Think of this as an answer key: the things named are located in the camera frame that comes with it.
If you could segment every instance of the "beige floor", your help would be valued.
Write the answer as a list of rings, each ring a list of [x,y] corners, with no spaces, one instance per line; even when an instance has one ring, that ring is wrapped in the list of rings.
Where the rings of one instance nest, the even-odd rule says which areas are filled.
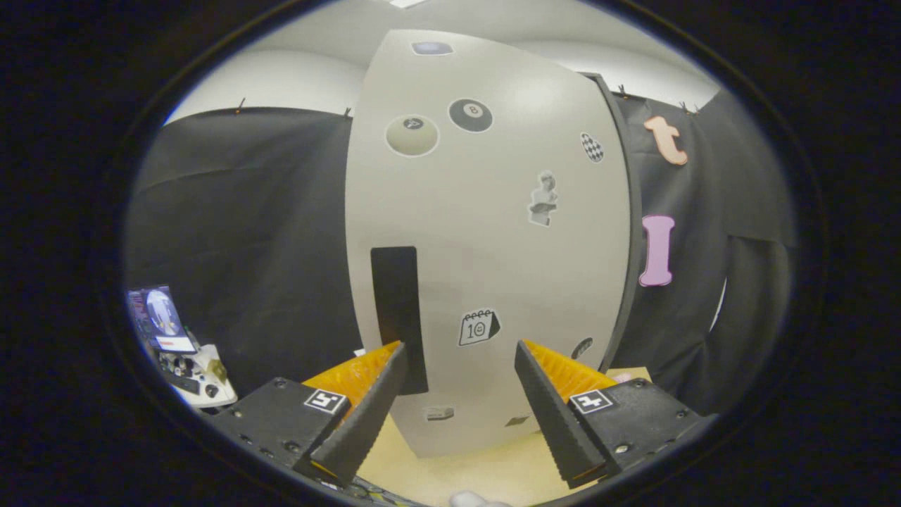
[[[610,370],[607,375],[624,373],[651,379],[645,368]],[[527,507],[577,491],[560,479],[540,433],[476,453],[419,459],[390,416],[358,475],[391,493],[437,507],[447,507],[451,495],[460,490],[513,507]]]

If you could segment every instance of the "white wall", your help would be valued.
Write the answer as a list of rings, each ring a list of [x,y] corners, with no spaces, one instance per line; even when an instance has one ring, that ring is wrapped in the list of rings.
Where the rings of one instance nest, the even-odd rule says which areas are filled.
[[[665,61],[609,46],[569,41],[522,41],[510,45],[554,60],[567,69],[600,74],[611,90],[652,98],[689,109],[703,107],[719,86],[699,70],[689,72]]]
[[[214,109],[295,107],[343,115],[354,107],[366,69],[301,51],[239,53],[214,70],[172,112],[166,123]]]
[[[582,72],[596,72],[616,91],[689,108],[703,107],[719,89],[710,78],[662,60],[616,48],[569,41],[521,41],[510,44]],[[366,69],[303,51],[239,53],[204,79],[169,116],[181,117],[235,108],[272,106],[344,114],[355,107]]]

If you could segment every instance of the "checkered sticker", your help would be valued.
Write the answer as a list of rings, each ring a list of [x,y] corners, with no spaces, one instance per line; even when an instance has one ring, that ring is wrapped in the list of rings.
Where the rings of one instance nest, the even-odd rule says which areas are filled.
[[[313,393],[313,396],[310,396],[307,401],[304,401],[304,405],[333,414],[338,411],[345,400],[347,400],[347,396],[344,396],[343,394],[336,394],[334,392],[317,389],[316,392]]]
[[[606,409],[607,407],[612,407],[613,402],[610,401],[602,392],[595,389],[594,391],[583,392],[581,394],[574,394],[569,397],[569,400],[572,401],[572,404],[576,406],[578,411],[583,414],[588,414],[590,412],[594,412],[596,410]]]
[[[588,159],[594,163],[600,162],[604,158],[604,146],[601,146],[597,139],[584,132],[581,137],[582,148],[585,148],[585,155],[588,155]]]

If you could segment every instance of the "white curved panel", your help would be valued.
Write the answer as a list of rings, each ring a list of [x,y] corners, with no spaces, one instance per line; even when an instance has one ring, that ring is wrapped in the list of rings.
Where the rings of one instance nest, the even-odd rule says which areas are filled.
[[[418,41],[448,43],[453,53],[417,55]],[[454,113],[461,99],[484,110]],[[424,132],[419,121],[410,130],[420,137],[388,142],[406,116],[433,125],[437,145],[422,146],[435,136],[416,134]],[[603,145],[603,158],[591,140]],[[402,156],[392,146],[425,154]],[[544,171],[557,181],[550,226],[534,223],[527,209],[548,200],[533,195]],[[429,391],[399,396],[392,416],[418,456],[468,452],[538,429],[534,417],[506,426],[530,413],[514,370],[518,340],[570,355],[591,336],[578,360],[601,363],[623,296],[633,219],[619,134],[594,82],[496,42],[388,33],[350,134],[348,263],[363,344],[372,350],[381,337],[370,250],[417,249]],[[498,318],[496,334],[461,336],[463,316],[482,309]],[[491,329],[485,315],[469,324],[481,318]],[[429,421],[427,413],[441,418]]]

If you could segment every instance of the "black slot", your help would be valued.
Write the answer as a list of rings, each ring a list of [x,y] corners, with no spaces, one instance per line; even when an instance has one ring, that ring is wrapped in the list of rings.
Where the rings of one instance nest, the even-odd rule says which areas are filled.
[[[193,379],[187,379],[185,377],[179,377],[178,375],[167,372],[166,370],[161,371],[163,373],[163,377],[165,377],[166,380],[172,385],[180,387],[187,392],[192,392],[197,395],[200,394],[200,382]]]
[[[372,286],[376,298],[378,331],[382,344],[405,343],[408,371],[400,394],[429,391],[423,356],[423,331],[419,321],[419,278],[416,247],[373,248]]]

